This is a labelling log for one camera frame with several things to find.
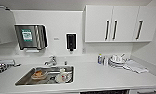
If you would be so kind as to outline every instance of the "white cabinet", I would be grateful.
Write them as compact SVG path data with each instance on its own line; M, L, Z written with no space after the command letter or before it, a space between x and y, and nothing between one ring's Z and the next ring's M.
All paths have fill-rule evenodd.
M156 30L156 7L141 6L133 41L151 41Z
M154 89L130 90L129 94L156 94L156 88L154 88Z
M112 10L113 6L86 6L86 42L108 41Z
M138 10L138 6L114 6L110 41L132 41Z
M85 8L85 42L151 41L156 7L94 6Z
M14 15L0 8L0 44L16 41Z
M25 93L25 94L80 94L79 92L73 92L73 93L45 93L45 92L29 92L29 93Z

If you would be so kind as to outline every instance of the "metal handle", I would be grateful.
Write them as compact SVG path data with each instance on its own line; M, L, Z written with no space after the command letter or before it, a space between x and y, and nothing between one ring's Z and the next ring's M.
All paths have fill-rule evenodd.
M106 37L105 37L105 40L107 40L107 36L108 36L108 28L109 28L109 21L107 21L107 29L106 29Z
M117 27L117 21L115 21L115 26L114 26L114 35L113 35L113 38L112 38L112 39L115 39L116 27Z
M141 28L142 28L143 21L139 21L139 23L140 23L140 25L139 25L138 34L137 34L136 39L139 39L139 35L140 35L140 31L141 31Z
M36 30L35 35L36 35L37 49L41 49L38 26L35 26L35 30Z
M137 92L137 94L156 94L156 91L152 91L152 92Z

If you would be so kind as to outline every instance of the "faucet handle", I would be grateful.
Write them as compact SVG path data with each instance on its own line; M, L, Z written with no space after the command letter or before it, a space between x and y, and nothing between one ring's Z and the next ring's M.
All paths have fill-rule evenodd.
M49 58L51 58L51 60L56 62L56 56L50 56Z
M48 62L45 62L44 65L48 65Z

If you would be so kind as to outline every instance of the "sink basin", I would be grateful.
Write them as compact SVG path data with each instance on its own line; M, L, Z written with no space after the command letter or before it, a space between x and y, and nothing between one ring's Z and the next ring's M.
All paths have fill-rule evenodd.
M50 68L32 68L26 75L24 75L15 85L35 85L35 84L60 84L56 82L55 77L60 74L60 69L65 69L65 73L69 73L71 79L65 83L73 82L73 66L52 66ZM45 71L47 77L43 80L34 80L31 76L38 70Z

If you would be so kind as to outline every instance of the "white wall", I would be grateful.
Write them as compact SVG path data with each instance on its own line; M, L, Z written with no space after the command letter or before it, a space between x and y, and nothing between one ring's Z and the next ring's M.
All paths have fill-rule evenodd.
M132 43L83 43L82 11L14 10L13 13L16 24L45 25L48 47L40 53L26 53L19 50L17 43L3 44L0 45L0 57L81 56L83 48L83 54L131 54ZM77 49L73 54L66 50L66 33L77 33Z
M156 32L150 43L134 43L132 55L156 65Z

